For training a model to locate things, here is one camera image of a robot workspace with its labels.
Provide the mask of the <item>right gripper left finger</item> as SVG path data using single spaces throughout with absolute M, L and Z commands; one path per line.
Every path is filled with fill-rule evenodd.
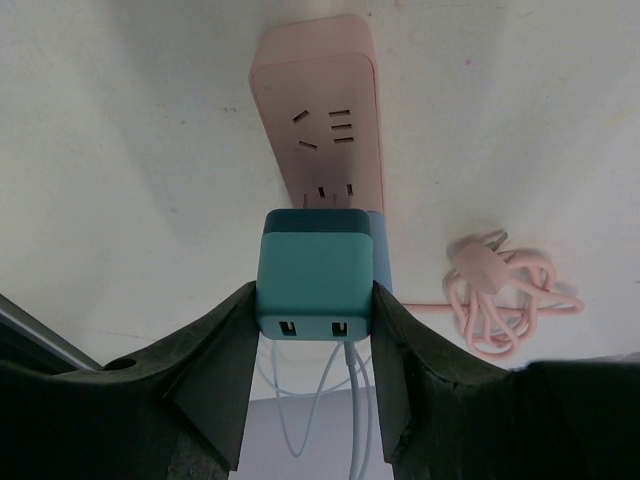
M 1 364 L 5 479 L 225 479 L 239 466 L 256 287 L 99 370 Z

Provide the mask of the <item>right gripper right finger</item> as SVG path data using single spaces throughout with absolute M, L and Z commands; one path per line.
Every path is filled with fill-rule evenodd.
M 373 289 L 372 358 L 385 461 L 398 479 L 635 479 L 639 367 L 504 370 Z

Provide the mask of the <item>light blue charger plug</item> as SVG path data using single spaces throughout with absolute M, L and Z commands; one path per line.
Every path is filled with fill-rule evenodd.
M 386 221 L 379 212 L 369 211 L 368 216 L 373 241 L 373 279 L 393 292 Z

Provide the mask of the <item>teal plug adapter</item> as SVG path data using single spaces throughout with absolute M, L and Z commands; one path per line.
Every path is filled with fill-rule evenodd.
M 350 341 L 370 333 L 374 240 L 359 209 L 277 209 L 265 220 L 255 316 L 271 340 Z

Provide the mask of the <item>pink power strip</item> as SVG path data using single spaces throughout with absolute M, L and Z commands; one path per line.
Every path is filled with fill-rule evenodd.
M 268 30 L 249 84 L 293 207 L 384 211 L 379 82 L 363 18 Z

